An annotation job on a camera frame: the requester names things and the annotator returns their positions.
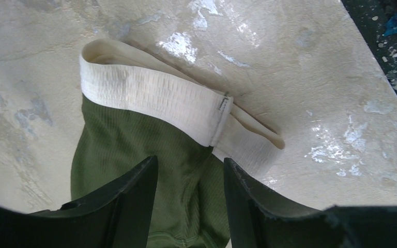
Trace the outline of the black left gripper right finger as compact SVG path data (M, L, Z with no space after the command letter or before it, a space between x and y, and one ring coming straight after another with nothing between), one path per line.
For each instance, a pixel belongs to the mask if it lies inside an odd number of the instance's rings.
M317 210L265 186L224 160L232 247L397 247L397 206Z

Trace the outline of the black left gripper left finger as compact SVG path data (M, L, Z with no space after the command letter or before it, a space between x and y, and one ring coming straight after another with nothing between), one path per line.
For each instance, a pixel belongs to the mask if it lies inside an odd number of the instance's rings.
M0 247L146 247L157 181L152 156L58 210L0 207Z

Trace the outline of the olive green underwear cream waistband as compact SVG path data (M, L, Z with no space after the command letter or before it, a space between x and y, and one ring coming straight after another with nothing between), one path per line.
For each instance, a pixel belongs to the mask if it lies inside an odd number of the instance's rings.
M128 44L98 39L79 57L84 127L71 166L78 199L149 156L159 172L148 247L226 247L223 160L261 177L284 141L234 103Z

